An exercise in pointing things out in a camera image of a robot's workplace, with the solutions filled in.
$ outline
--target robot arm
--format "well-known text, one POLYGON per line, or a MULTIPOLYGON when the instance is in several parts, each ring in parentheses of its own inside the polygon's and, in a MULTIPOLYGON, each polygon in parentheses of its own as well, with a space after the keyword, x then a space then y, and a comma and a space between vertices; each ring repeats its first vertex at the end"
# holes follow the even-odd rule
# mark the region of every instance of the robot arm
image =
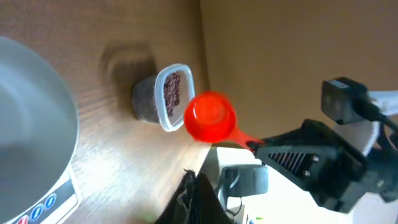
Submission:
POLYGON ((398 199, 398 130, 386 117, 398 113, 398 91, 375 94, 346 78, 325 81, 322 111, 336 121, 334 129, 307 119, 299 129, 248 146, 320 207, 348 213, 366 192, 398 199), (390 138, 385 124, 394 131, 390 138), (373 148, 376 141, 381 149, 373 148))

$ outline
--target red spoon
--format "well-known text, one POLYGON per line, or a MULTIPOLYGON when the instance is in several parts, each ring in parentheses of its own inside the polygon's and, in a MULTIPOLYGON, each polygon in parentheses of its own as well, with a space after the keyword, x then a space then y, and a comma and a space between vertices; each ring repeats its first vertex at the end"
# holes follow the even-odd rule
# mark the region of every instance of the red spoon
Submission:
POLYGON ((238 128, 232 104, 223 95, 213 91, 198 95, 189 102, 184 114, 184 124, 194 139, 203 142, 230 140, 245 149, 250 149, 246 144, 248 141, 264 143, 244 134, 238 128))

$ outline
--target scale button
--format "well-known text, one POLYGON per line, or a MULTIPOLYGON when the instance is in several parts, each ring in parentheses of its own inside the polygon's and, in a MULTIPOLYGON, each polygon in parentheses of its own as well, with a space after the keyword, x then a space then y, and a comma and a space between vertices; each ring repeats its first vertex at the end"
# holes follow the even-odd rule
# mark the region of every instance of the scale button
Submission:
POLYGON ((29 216, 24 215, 21 217, 16 224, 28 224, 29 223, 29 216))
POLYGON ((55 200, 57 199, 56 194, 50 194, 50 196, 45 200, 44 209, 50 209, 55 204, 55 200))
POLYGON ((43 209, 44 209, 44 205, 43 204, 38 204, 32 211, 32 213, 30 214, 30 220, 36 221, 40 215, 43 213, 43 209))

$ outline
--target red button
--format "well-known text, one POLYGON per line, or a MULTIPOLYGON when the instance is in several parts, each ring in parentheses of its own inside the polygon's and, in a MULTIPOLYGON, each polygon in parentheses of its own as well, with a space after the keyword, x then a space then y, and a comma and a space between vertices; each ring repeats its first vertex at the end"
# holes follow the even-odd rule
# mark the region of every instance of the red button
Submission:
POLYGON ((21 217, 18 220, 18 222, 17 222, 17 224, 28 224, 28 223, 29 223, 29 216, 28 215, 25 215, 25 216, 21 217))

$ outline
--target wooden surface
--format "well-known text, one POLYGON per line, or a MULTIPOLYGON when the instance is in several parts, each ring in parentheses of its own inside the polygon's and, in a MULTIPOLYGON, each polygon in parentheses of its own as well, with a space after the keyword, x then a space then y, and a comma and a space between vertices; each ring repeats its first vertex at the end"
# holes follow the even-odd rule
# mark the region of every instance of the wooden surface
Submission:
POLYGON ((32 48, 80 108, 72 167, 83 198, 66 223, 142 223, 163 211, 206 144, 132 117, 131 87, 186 63, 206 88, 199 0, 0 0, 0 35, 32 48))
POLYGON ((398 1, 201 0, 201 10, 210 88, 229 96, 248 134, 305 118, 333 125, 320 109, 327 79, 398 89, 398 1))

